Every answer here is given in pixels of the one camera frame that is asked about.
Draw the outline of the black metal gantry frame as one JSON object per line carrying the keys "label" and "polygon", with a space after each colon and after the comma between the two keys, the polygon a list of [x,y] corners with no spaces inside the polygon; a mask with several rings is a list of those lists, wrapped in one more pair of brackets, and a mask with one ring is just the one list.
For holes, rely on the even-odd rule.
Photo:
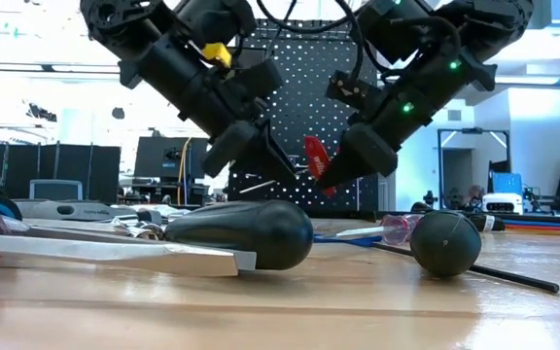
{"label": "black metal gantry frame", "polygon": [[463,127],[463,128],[439,128],[437,130],[437,156],[438,156],[438,198],[439,208],[446,209],[446,199],[444,198],[444,173],[443,173],[443,147],[451,140],[456,134],[472,134],[480,135],[489,133],[493,138],[499,142],[506,150],[507,156],[503,161],[503,165],[499,167],[500,170],[510,172],[511,170],[511,152],[510,134],[507,130],[502,129],[484,129],[481,127]]}

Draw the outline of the red-handled flat screwdriver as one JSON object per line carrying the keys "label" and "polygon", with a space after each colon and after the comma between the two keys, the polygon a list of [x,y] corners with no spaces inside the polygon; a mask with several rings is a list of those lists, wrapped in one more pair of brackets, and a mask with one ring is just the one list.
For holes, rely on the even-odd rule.
{"label": "red-handled flat screwdriver", "polygon": [[252,271],[252,252],[205,248],[89,230],[32,226],[0,213],[0,258],[23,257],[112,265],[197,277]]}

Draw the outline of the black-and-blue-handled screwdriver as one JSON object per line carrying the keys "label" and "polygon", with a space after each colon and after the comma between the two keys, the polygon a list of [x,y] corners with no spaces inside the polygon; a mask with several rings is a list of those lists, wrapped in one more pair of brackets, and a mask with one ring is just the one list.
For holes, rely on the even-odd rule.
{"label": "black-and-blue-handled screwdriver", "polygon": [[15,219],[78,222],[111,221],[120,216],[137,217],[130,207],[114,208],[94,201],[11,200],[0,195],[0,212]]}

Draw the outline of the grey office chair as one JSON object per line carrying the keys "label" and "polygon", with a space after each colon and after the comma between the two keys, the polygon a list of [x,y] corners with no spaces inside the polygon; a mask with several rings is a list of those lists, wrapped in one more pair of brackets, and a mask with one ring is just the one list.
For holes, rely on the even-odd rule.
{"label": "grey office chair", "polygon": [[75,180],[34,179],[29,184],[30,199],[82,200],[83,184]]}

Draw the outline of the blue screen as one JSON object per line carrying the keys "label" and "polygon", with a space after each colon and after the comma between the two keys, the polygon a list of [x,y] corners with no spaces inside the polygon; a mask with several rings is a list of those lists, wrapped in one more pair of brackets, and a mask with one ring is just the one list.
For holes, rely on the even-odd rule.
{"label": "blue screen", "polygon": [[493,193],[523,194],[523,183],[520,174],[494,172],[491,180]]}

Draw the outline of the white box device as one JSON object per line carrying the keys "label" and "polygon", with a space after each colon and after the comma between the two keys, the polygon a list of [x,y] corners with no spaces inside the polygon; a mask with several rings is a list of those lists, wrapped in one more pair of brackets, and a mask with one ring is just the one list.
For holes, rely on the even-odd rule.
{"label": "white box device", "polygon": [[520,194],[512,192],[487,193],[482,197],[482,210],[522,215],[523,198]]}

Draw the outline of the yellow tag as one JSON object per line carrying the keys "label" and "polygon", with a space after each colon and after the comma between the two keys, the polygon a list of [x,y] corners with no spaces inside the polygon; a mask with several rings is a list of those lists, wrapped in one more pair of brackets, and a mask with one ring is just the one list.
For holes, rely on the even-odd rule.
{"label": "yellow tag", "polygon": [[201,53],[212,64],[217,64],[224,68],[231,67],[232,55],[222,42],[206,44]]}

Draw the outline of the black metal pegboard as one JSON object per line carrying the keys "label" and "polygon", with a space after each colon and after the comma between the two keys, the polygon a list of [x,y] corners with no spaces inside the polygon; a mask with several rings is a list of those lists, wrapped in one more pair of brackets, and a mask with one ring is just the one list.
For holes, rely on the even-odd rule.
{"label": "black metal pegboard", "polygon": [[[354,110],[326,96],[329,77],[335,71],[349,72],[354,66],[355,44],[349,37],[350,27],[344,23],[319,34],[298,34],[282,31],[267,19],[258,21],[258,28],[244,41],[247,49],[273,47],[273,59],[284,80],[283,86],[267,98],[263,115],[271,121],[271,134],[290,158],[297,173],[306,168],[303,138],[317,137],[333,156],[347,118]],[[291,185],[275,183],[251,192],[238,193],[270,180],[242,170],[231,169],[227,180],[227,199],[282,199],[299,205],[313,214],[324,212],[358,212],[355,203],[355,181],[336,187],[335,195],[325,196],[307,172],[297,175]],[[379,184],[376,175],[362,178],[361,212],[379,207]]]}

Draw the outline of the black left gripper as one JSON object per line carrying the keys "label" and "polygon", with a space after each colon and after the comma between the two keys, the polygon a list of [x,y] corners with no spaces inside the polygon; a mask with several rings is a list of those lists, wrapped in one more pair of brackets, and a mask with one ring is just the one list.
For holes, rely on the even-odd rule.
{"label": "black left gripper", "polygon": [[234,77],[226,81],[216,73],[199,73],[181,94],[180,115],[192,120],[208,136],[212,148],[202,169],[212,177],[239,159],[248,149],[249,169],[267,180],[292,184],[295,168],[273,139],[268,123],[256,124],[262,107]]}

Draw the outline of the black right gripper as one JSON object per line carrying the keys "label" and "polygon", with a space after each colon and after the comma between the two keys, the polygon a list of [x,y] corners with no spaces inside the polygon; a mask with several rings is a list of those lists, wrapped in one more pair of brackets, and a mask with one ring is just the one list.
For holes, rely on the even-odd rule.
{"label": "black right gripper", "polygon": [[327,189],[373,173],[391,174],[403,143],[429,125],[443,106],[444,88],[436,84],[396,82],[370,87],[360,95],[357,113],[317,186]]}

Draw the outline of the black computer monitor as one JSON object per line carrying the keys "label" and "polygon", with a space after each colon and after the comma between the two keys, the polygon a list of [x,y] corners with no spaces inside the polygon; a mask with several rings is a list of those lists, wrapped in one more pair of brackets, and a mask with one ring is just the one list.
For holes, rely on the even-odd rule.
{"label": "black computer monitor", "polygon": [[134,175],[136,177],[177,178],[180,161],[185,155],[184,172],[188,178],[204,178],[202,159],[207,153],[207,140],[187,137],[140,137]]}

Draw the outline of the black partition screen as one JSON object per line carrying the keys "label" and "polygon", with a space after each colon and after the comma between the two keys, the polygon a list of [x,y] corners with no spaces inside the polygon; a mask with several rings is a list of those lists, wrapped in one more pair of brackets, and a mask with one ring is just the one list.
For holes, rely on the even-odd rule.
{"label": "black partition screen", "polygon": [[84,199],[114,203],[120,162],[112,146],[0,144],[0,180],[11,198],[28,198],[32,180],[56,179],[81,182]]}

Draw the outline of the clear red-handled screwdriver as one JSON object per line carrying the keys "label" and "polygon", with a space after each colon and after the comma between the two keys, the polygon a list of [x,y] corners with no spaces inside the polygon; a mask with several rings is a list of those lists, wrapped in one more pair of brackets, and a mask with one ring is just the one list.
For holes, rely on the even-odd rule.
{"label": "clear red-handled screwdriver", "polygon": [[332,238],[357,239],[379,237],[384,243],[400,245],[409,240],[423,214],[402,216],[386,215],[376,227],[350,228],[332,235]]}

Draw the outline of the stubby black-handled screwdriver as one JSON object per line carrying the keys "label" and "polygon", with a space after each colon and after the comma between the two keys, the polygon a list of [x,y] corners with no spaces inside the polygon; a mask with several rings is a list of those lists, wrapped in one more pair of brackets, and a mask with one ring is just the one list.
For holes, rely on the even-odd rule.
{"label": "stubby black-handled screwdriver", "polygon": [[477,260],[482,242],[470,219],[451,211],[425,214],[409,239],[414,259],[436,277],[453,277],[468,271]]}

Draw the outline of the white work glove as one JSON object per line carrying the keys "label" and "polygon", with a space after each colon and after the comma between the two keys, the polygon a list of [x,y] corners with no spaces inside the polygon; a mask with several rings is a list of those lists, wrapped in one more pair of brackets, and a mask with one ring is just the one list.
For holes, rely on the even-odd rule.
{"label": "white work glove", "polygon": [[178,209],[167,204],[112,205],[112,208],[132,209],[136,212],[159,212],[164,218],[182,216],[190,212],[189,209]]}

